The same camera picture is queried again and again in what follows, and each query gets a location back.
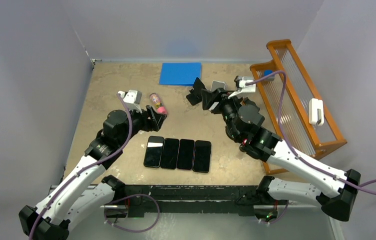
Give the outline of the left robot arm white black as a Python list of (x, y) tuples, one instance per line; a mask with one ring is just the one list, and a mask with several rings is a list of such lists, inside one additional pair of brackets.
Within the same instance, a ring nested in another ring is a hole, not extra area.
[(111, 111), (72, 172), (36, 206), (26, 205), (19, 212), (23, 232), (31, 240), (65, 240), (100, 206), (123, 202), (125, 184), (112, 175), (88, 187), (122, 155), (135, 134), (159, 131), (166, 117), (149, 105), (141, 111)]

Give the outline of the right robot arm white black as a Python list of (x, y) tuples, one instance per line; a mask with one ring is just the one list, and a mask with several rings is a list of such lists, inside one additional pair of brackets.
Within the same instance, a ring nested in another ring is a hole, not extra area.
[(357, 197), (361, 174), (330, 167), (292, 147), (276, 133), (262, 126), (265, 118), (249, 99), (230, 97), (222, 88), (200, 91), (202, 108), (221, 114), (227, 136), (239, 144), (239, 150), (256, 160), (278, 165), (301, 176), (308, 183), (285, 181), (265, 176), (257, 186), (257, 199), (289, 200), (320, 207), (328, 216), (343, 222), (350, 219)]

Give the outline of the black phone white stripe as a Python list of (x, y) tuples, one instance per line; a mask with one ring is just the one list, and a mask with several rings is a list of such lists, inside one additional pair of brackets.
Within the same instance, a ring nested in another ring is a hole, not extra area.
[(165, 138), (162, 136), (150, 136), (148, 138), (143, 165), (147, 168), (158, 168), (161, 163)]

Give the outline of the black phone purple edge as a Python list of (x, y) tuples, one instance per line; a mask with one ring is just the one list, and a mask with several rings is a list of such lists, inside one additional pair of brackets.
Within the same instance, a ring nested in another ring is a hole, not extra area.
[(198, 173), (208, 173), (211, 160), (211, 143), (197, 140), (194, 145), (194, 160), (192, 170)]

